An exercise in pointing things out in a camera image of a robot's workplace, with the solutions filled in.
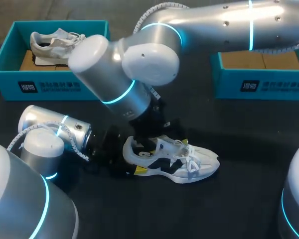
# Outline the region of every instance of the black tablecloth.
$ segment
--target black tablecloth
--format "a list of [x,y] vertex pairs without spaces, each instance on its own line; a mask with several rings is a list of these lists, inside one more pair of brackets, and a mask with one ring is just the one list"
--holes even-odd
[[[63,179],[71,182],[63,190],[79,212],[79,239],[277,237],[279,198],[299,147],[299,102],[214,99],[204,54],[185,56],[180,69],[174,82],[157,88],[167,102],[166,116],[181,118],[191,144],[220,156],[219,171],[189,185],[160,176],[118,179],[105,169],[88,174],[79,158],[66,154],[73,177]],[[0,95],[2,146],[17,134],[22,111],[32,104],[97,130],[116,124],[132,132],[98,101],[5,102]]]

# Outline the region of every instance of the sneaker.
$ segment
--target sneaker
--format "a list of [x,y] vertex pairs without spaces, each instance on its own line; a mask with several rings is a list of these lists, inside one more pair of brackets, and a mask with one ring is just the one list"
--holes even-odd
[[67,65],[72,50],[84,39],[84,34],[68,33],[61,28],[50,35],[33,32],[30,36],[30,46],[35,65]]
[[212,175],[219,167],[218,155],[214,152],[173,140],[163,135],[152,139],[155,151],[137,154],[138,143],[130,136],[123,146],[127,163],[146,169],[140,176],[163,175],[175,183],[193,183]]

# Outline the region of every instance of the shoe sole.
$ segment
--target shoe sole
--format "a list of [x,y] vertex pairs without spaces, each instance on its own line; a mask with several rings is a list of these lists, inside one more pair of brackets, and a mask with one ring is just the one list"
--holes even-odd
[[172,180],[174,183],[179,183],[179,184],[184,184],[184,183],[194,183],[197,182],[199,180],[208,178],[209,176],[211,176],[212,174],[214,174],[217,170],[215,170],[214,172],[205,174],[202,177],[198,177],[198,178],[180,178],[180,177],[176,177],[173,176],[169,173],[160,171],[160,170],[151,170],[147,168],[147,172],[146,173],[142,173],[142,174],[137,174],[136,176],[154,176],[154,175],[161,175],[161,176],[165,176],[167,178],[169,178],[170,180]]
[[35,57],[36,66],[68,66],[68,59],[54,59],[47,57]]

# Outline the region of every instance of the robotic arm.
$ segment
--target robotic arm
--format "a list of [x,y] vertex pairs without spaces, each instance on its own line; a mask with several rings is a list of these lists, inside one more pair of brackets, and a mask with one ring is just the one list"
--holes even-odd
[[109,42],[94,35],[74,49],[69,68],[139,135],[160,134],[166,123],[151,86],[175,79],[182,53],[299,48],[299,0],[241,1],[188,8],[162,3],[149,9],[134,34]]

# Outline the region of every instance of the blue led light ring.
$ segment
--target blue led light ring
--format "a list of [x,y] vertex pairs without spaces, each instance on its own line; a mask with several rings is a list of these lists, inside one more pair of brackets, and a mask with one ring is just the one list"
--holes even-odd
[[50,195],[49,195],[49,188],[48,188],[48,185],[45,181],[45,179],[41,176],[41,178],[43,179],[43,182],[44,182],[44,186],[45,186],[45,205],[44,205],[44,209],[43,209],[43,213],[42,213],[42,216],[41,216],[41,219],[38,223],[38,225],[36,226],[34,232],[32,233],[32,235],[29,237],[29,239],[34,239],[35,236],[38,234],[43,222],[44,222],[44,219],[45,219],[45,216],[46,216],[46,213],[48,211],[48,207],[49,207],[49,198],[50,198]]
[[55,173],[55,174],[53,174],[53,175],[51,175],[51,176],[45,177],[45,179],[50,180],[50,179],[52,179],[52,178],[55,178],[57,174],[58,174],[58,173]]
[[113,104],[121,99],[123,99],[130,91],[131,89],[133,88],[135,84],[135,80],[132,81],[130,87],[123,93],[121,94],[121,96],[117,97],[116,99],[112,100],[112,101],[101,101],[102,103],[106,104],[106,105],[109,105],[109,104]]
[[145,29],[145,28],[148,28],[148,27],[150,27],[150,26],[156,26],[156,25],[166,26],[166,27],[172,29],[172,30],[173,30],[174,32],[176,32],[176,34],[179,36],[180,44],[183,45],[183,40],[181,39],[181,36],[180,36],[179,32],[178,32],[174,27],[172,27],[172,26],[170,26],[170,25],[168,25],[168,24],[160,23],[160,22],[151,23],[151,24],[148,24],[148,25],[146,25],[145,27],[143,27],[143,28],[141,29],[141,31],[142,31],[143,29]]
[[[65,120],[66,120],[66,118],[68,118],[69,116],[64,116],[63,117],[63,120],[61,121],[61,123],[64,123],[65,122]],[[56,136],[59,136],[59,134],[61,133],[61,129],[62,129],[62,126],[59,126],[59,129],[58,129],[58,131],[57,131],[57,133],[56,133]]]
[[251,0],[248,1],[249,5],[249,11],[250,11],[250,36],[249,36],[249,50],[252,51],[254,48],[254,20],[253,20],[253,15],[252,15],[252,10],[253,10],[253,2]]
[[286,216],[286,212],[285,212],[285,209],[284,209],[284,201],[283,201],[283,197],[284,197],[284,191],[283,191],[283,194],[281,195],[281,207],[282,207],[282,209],[283,209],[283,213],[284,213],[285,219],[286,219],[286,221],[287,221],[289,227],[293,230],[293,232],[294,232],[294,233],[298,236],[298,238],[299,238],[299,234],[298,234],[298,233],[295,231],[295,229],[291,226],[291,224],[290,224],[290,222],[289,222],[289,220],[288,220],[288,218],[287,218],[287,216]]

